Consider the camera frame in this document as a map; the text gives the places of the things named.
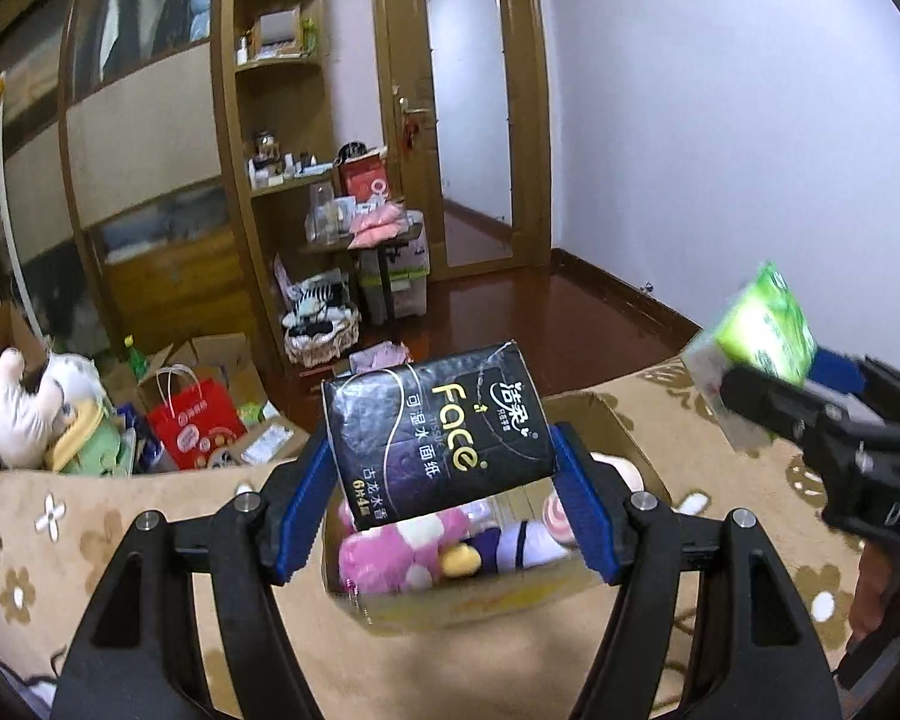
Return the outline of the person right hand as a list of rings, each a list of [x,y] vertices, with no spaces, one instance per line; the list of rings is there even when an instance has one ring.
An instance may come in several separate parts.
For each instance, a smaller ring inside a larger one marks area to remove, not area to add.
[[[881,626],[898,574],[900,553],[888,553],[879,544],[867,541],[860,554],[859,575],[848,612],[850,645],[857,644]]]

